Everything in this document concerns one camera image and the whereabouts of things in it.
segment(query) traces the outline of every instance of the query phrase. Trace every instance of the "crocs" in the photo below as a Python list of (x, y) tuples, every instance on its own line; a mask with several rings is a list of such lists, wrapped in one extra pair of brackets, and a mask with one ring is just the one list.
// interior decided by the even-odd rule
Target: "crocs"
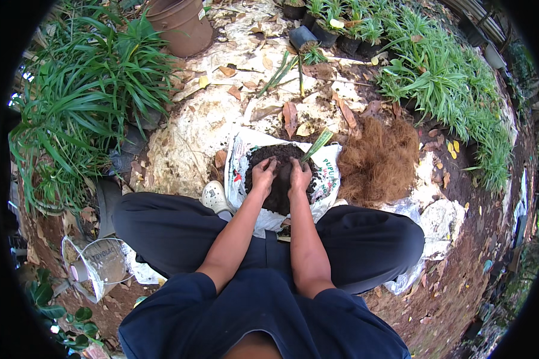
[(235, 213), (228, 205), (223, 186), (218, 181), (211, 181), (203, 188), (202, 205), (211, 208), (216, 214), (222, 211), (229, 211), (232, 214)]

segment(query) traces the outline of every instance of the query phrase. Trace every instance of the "hand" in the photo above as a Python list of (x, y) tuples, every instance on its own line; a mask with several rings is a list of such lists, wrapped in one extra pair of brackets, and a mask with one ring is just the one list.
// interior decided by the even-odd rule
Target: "hand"
[(271, 192), (271, 184), (276, 175), (273, 174), (278, 160), (275, 156), (259, 162), (252, 168), (252, 191), (260, 191), (262, 196), (267, 198)]
[(290, 157), (291, 162), (291, 174), (290, 174), (290, 183), (291, 188), (288, 191), (288, 197), (291, 197), (293, 193), (301, 192), (305, 195), (306, 190), (309, 187), (311, 182), (311, 169), (307, 162), (303, 163), (303, 168), (301, 167), (299, 160)]

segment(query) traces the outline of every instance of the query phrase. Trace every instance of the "white plastic sack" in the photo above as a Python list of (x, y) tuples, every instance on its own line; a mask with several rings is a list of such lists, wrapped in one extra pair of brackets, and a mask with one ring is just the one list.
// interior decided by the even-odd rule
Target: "white plastic sack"
[[(228, 202), (234, 210), (240, 208), (246, 196), (245, 171), (249, 168), (247, 155), (251, 153), (251, 150), (254, 147), (288, 143), (294, 144), (304, 152), (307, 152), (311, 147), (311, 144), (308, 143), (288, 142), (244, 127), (239, 128), (237, 133), (230, 137), (223, 186)], [(320, 168), (320, 177), (314, 180), (316, 186), (311, 195), (313, 204), (310, 205), (310, 208), (314, 223), (331, 208), (337, 198), (340, 174), (336, 160), (340, 151), (341, 146), (338, 144), (324, 146), (311, 157), (316, 166)], [(284, 219), (286, 216), (261, 209), (253, 235), (266, 238), (265, 230), (279, 232)]]

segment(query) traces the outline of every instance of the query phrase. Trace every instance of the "soil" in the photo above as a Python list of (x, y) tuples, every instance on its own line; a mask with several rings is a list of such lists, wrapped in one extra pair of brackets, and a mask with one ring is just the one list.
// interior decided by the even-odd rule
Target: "soil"
[[(276, 174), (277, 177), (273, 180), (271, 193), (264, 201), (262, 208), (280, 213), (281, 215), (288, 215), (290, 212), (290, 199), (287, 196), (287, 192), (290, 189), (290, 157), (301, 159), (304, 154), (305, 153), (299, 147), (292, 144), (265, 146), (253, 151), (248, 155), (249, 168), (245, 172), (246, 193), (249, 193), (252, 189), (252, 168), (266, 158), (275, 156), (279, 164), (273, 173)], [(308, 163), (313, 177), (317, 177), (318, 171), (316, 165), (311, 159), (309, 159)], [(312, 203), (311, 194), (314, 192), (314, 187), (315, 183), (312, 180), (306, 190), (310, 203)]]

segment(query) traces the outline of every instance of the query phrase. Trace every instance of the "coconut husk fiber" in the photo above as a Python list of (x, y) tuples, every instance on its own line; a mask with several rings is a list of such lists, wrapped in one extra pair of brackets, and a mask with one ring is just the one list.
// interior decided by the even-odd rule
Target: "coconut husk fiber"
[(419, 161), (416, 130), (402, 119), (385, 125), (362, 117), (363, 135), (350, 137), (337, 158), (339, 198), (362, 207), (377, 207), (407, 196)]

